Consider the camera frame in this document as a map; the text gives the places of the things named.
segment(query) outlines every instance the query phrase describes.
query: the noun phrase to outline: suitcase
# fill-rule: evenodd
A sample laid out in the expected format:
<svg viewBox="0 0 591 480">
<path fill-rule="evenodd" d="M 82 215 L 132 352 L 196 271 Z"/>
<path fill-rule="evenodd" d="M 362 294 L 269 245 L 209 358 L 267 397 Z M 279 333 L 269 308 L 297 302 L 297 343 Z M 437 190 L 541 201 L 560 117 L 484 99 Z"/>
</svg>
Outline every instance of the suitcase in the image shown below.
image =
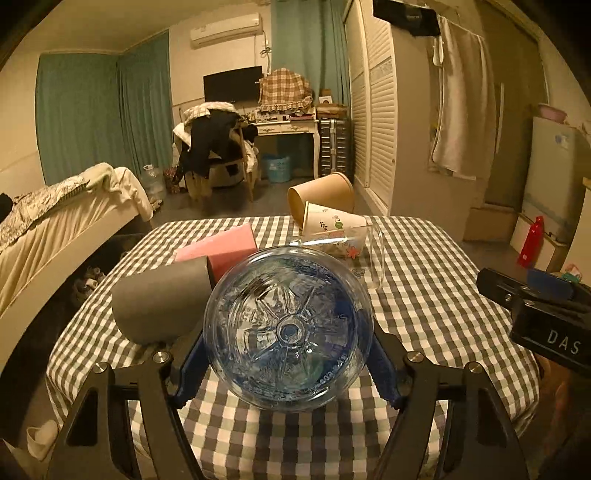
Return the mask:
<svg viewBox="0 0 591 480">
<path fill-rule="evenodd" d="M 320 158 L 319 177 L 335 171 L 344 173 L 353 182 L 353 155 L 351 153 L 351 128 L 348 119 L 323 118 L 319 121 Z"/>
</svg>

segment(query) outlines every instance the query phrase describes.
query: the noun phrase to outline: curtain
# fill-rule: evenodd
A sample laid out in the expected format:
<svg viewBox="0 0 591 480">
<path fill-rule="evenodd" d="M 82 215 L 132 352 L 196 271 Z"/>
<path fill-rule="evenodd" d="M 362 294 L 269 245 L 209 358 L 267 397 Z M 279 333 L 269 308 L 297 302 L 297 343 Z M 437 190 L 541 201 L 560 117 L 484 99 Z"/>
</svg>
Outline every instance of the curtain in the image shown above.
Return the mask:
<svg viewBox="0 0 591 480">
<path fill-rule="evenodd" d="M 119 108 L 125 148 L 136 174 L 147 164 L 172 162 L 173 111 L 168 31 L 120 56 Z"/>
<path fill-rule="evenodd" d="M 306 77 L 318 98 L 330 89 L 333 102 L 349 104 L 349 58 L 342 17 L 346 0 L 272 0 L 273 69 Z M 311 135 L 281 135 L 277 151 L 291 157 L 292 170 L 312 176 Z"/>
<path fill-rule="evenodd" d="M 125 154 L 117 56 L 42 54 L 35 122 L 43 176 L 57 183 L 100 162 L 130 167 Z"/>
</svg>

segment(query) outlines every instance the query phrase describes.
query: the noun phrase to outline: wall-mounted white air conditioner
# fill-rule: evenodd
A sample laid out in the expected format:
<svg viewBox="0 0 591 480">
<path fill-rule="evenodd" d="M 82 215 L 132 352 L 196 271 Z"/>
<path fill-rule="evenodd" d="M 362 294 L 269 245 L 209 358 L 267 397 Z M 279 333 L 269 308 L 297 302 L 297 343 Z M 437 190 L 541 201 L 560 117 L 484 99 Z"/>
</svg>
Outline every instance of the wall-mounted white air conditioner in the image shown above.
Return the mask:
<svg viewBox="0 0 591 480">
<path fill-rule="evenodd" d="M 258 13 L 243 15 L 194 28 L 191 30 L 191 46 L 199 48 L 220 41 L 258 34 L 262 34 L 261 16 Z"/>
</svg>

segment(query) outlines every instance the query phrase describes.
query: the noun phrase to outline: gingham tablecloth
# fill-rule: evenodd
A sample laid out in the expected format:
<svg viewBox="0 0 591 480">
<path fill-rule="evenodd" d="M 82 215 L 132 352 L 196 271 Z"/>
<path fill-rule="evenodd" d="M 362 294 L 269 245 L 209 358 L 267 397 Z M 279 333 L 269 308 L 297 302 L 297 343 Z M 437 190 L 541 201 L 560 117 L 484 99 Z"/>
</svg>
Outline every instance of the gingham tablecloth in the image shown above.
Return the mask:
<svg viewBox="0 0 591 480">
<path fill-rule="evenodd" d="M 385 281 L 371 294 L 382 328 L 407 350 L 437 364 L 486 368 L 511 419 L 527 423 L 538 400 L 538 369 L 530 352 L 509 341 L 510 318 L 480 296 L 477 270 L 440 228 L 413 218 L 371 217 L 384 233 Z M 47 388 L 61 423 L 93 364 L 142 362 L 147 349 L 127 341 L 111 310 L 111 288 L 126 275 L 172 262 L 173 252 L 231 226 L 250 222 L 260 248 L 284 245 L 298 229 L 290 217 L 167 223 L 149 233 L 107 275 L 56 343 Z M 137 402 L 129 405 L 138 450 L 147 451 Z M 447 403 L 439 402 L 423 472 L 439 455 Z M 364 369 L 349 391 L 308 413 L 262 411 L 238 400 L 209 370 L 197 397 L 179 411 L 193 452 L 209 478 L 364 479 L 376 465 L 397 412 L 380 399 Z"/>
</svg>

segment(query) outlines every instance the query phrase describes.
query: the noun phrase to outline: orange plaid fabric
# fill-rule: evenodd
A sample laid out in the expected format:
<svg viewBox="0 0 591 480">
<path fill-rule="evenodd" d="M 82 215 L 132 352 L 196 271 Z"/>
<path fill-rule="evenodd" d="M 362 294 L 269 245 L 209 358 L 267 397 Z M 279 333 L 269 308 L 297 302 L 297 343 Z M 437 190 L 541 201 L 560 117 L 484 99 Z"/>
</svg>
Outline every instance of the orange plaid fabric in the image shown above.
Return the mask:
<svg viewBox="0 0 591 480">
<path fill-rule="evenodd" d="M 261 112 L 303 110 L 312 104 L 312 87 L 302 75 L 277 69 L 261 79 Z"/>
</svg>

